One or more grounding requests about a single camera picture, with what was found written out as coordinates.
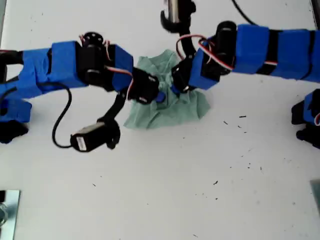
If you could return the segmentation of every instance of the wire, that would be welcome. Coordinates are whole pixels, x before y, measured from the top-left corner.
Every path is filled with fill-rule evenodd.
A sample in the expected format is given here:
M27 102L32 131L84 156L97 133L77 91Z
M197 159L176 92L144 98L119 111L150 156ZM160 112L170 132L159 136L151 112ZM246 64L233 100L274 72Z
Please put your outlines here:
M199 44L199 48L205 53L207 54L210 58L212 58L217 64L219 64L221 67L228 69L230 71L233 71L235 68L233 66L228 65L227 63L223 62L222 60L220 60L212 51L210 51L209 49L207 49L202 42L204 41L204 39L200 39L198 44ZM277 66L278 63L275 61L265 61L264 64L266 65L273 65L273 66Z
M233 69L235 69L233 66L230 66L228 64L226 64L225 62L221 61L212 51L210 51L209 49L207 49L202 43L202 40L199 41L199 48L205 53L207 54L210 58L212 58L217 64L219 64L220 66L222 66L225 69L228 69L230 71L232 71Z
M315 118L314 118L314 125L316 125L317 127L320 126L320 112L319 112L318 115L315 116Z
M119 74L126 74L126 75L131 76L132 79L131 79L130 85L128 87L128 91L126 92L126 99L128 99L129 92L130 92L130 90L132 88L132 85L134 84L134 77L133 77L132 73L129 72L128 70L125 70L125 69L122 69L122 68L113 67L113 66L105 65L104 68L109 70L110 72L119 73Z
M105 49L106 49L106 58L111 61L111 58L110 58L110 55L109 55L109 45L110 45L110 41L109 40L105 40L103 45L105 46Z
M62 113L60 114L60 116L57 118L57 120L55 121L55 123L53 125L53 128L52 128L52 141L53 141L54 145L56 145L60 149L69 149L69 148L71 148L72 145L61 145L61 144L57 143L57 140L56 140L57 128L58 128L61 120L64 118L64 116L66 115L67 111L69 110L69 108L71 106L71 102L72 102L72 94L71 94L71 91L70 91L69 87L64 85L64 84L62 84L62 83L60 83L60 82L45 82L45 83L38 84L38 86L40 86L40 87L44 87L44 86L60 87L60 88L63 88L63 89L65 89L67 91L67 93L68 93L68 102L65 105Z
M231 0L233 2L233 5L235 6L235 8L238 10L238 12L240 13L240 15L251 25L257 25L254 21L252 21L239 7L238 3L236 2L236 0Z
M182 35L181 37L179 37L179 39L176 41L175 43L175 49L176 49L176 53L179 55L179 57L181 58L181 60L185 59L180 50L179 50L179 42L182 40L182 39L185 39L185 38L193 38L193 37L197 37L197 38L201 38L201 39L207 39L205 36L203 35L200 35L200 34L185 34L185 35Z

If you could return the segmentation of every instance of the black mount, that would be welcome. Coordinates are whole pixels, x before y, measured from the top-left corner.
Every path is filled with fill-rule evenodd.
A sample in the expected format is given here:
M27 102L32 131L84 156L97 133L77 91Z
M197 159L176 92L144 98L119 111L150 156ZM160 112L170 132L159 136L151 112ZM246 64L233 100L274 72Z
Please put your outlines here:
M320 126L316 126L304 119L305 101L294 105L291 109L293 125L305 124L305 128L296 133L296 137L301 141L312 144L315 148L320 149ZM316 89L312 94L312 101L309 105L313 118L320 113L320 89Z

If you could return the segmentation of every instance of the green cloth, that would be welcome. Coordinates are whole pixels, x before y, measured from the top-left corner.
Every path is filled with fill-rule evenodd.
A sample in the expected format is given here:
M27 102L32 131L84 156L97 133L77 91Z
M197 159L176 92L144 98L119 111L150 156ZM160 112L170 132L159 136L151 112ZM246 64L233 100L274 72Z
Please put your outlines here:
M165 93L166 98L162 103L153 101L149 105L134 101L130 115L124 123L125 127L129 129L156 129L198 121L206 115L210 105L204 94L193 90L177 97L172 92L170 88L173 82L171 69L178 62L176 53L171 50L165 50L156 57L142 56L139 58L137 67L158 77L159 89Z

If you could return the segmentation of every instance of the black cable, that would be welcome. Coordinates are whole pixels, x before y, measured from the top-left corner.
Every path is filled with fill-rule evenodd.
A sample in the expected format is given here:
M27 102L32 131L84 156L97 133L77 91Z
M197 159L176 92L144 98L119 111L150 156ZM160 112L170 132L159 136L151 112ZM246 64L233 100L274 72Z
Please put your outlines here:
M189 28L181 29L179 32L180 37L186 34L190 34ZM181 44L187 58L189 58L189 56L193 57L196 54L196 49L194 47L194 44L192 43L191 37L181 39Z
M60 145L59 143L57 143L57 140L56 140L57 128L58 128L61 120L64 118L64 116L66 115L67 111L69 110L69 108L71 106L71 102L72 102L72 94L71 94L71 91L70 91L69 87L67 87L66 85L64 85L64 84L62 84L60 82L45 82L45 83L38 84L38 86L40 86L40 87L54 86L54 87L63 88L63 89L65 89L67 91L67 93L68 93L68 102L65 105L65 107L64 107L62 113L60 114L60 116L55 121L55 124L53 125L53 128L52 128L52 141L53 141L54 145L56 145L58 148L61 148L61 149L69 149L69 148L71 148L72 145Z
M233 5L235 6L235 8L238 10L238 12L241 14L241 16L250 24L252 25L258 25L256 24L254 21L251 21L251 19L241 10L241 8L239 7L238 3L236 2L236 0L232 0Z

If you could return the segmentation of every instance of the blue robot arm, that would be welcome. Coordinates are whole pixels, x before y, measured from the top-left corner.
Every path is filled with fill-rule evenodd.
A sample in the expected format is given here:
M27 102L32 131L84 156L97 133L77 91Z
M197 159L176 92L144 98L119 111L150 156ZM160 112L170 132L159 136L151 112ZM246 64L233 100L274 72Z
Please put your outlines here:
M90 152L106 143L113 149L120 140L120 128L115 117L125 104L134 99L142 104L165 95L159 92L155 76L133 67L133 57L118 45L106 44L95 32L81 36L76 41L58 42L51 48L27 51L0 51L0 142L28 132L25 123L30 121L31 104L22 100L66 89L69 101L52 130L52 140L60 148ZM6 80L7 65L22 64L18 76ZM110 110L93 126L86 127L70 138L70 145L57 143L55 135L59 122L71 104L71 88L93 85L107 92L118 93Z

